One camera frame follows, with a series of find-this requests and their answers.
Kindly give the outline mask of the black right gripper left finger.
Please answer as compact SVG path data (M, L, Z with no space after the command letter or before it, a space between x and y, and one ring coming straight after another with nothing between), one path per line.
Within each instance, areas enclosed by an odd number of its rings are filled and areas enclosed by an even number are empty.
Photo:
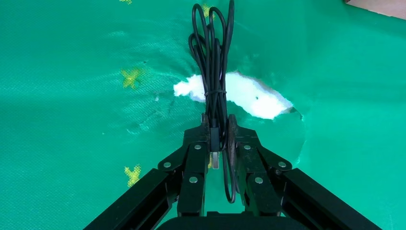
M204 215L209 160L207 115L184 132L180 148L164 158L89 223L87 230L190 230Z

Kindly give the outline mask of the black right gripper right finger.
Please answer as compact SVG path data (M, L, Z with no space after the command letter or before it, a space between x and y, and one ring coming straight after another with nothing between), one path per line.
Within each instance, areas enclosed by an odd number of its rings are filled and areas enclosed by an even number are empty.
M228 118L239 192L253 230L376 230L378 226Z

